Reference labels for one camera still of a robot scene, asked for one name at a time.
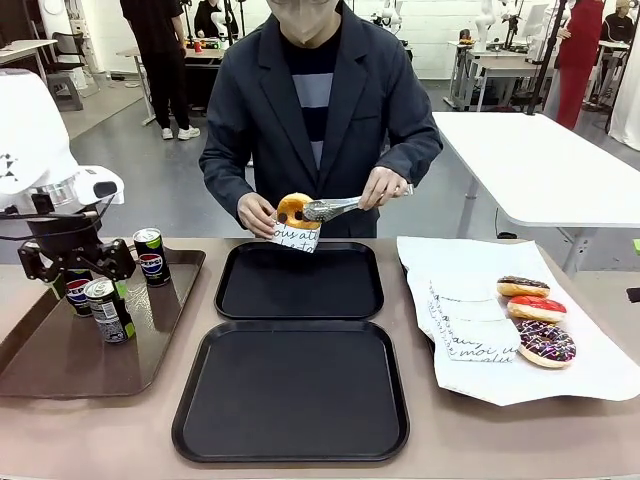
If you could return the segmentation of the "person's right hand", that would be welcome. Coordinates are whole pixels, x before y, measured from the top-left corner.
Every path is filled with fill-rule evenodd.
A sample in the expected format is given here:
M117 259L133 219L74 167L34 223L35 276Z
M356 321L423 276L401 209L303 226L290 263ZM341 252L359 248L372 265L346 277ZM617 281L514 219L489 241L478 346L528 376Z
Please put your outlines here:
M270 240L275 233L276 209L255 192L243 195L237 203L241 224L256 237Z

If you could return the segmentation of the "person's left hand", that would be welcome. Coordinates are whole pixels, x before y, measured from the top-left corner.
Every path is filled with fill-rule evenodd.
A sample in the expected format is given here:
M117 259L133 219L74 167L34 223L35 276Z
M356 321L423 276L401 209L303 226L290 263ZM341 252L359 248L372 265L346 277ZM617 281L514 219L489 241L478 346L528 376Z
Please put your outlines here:
M358 206L364 211L383 206L390 199L402 196L407 186L407 181L393 170L375 167L369 175Z

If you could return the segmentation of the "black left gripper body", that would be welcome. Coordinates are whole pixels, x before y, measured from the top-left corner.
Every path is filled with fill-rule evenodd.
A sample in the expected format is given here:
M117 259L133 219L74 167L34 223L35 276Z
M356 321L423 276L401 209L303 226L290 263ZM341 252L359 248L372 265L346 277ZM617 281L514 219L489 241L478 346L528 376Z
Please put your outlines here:
M61 218L28 220L32 239L42 250L58 254L66 261L98 259L101 218L98 212L81 212Z

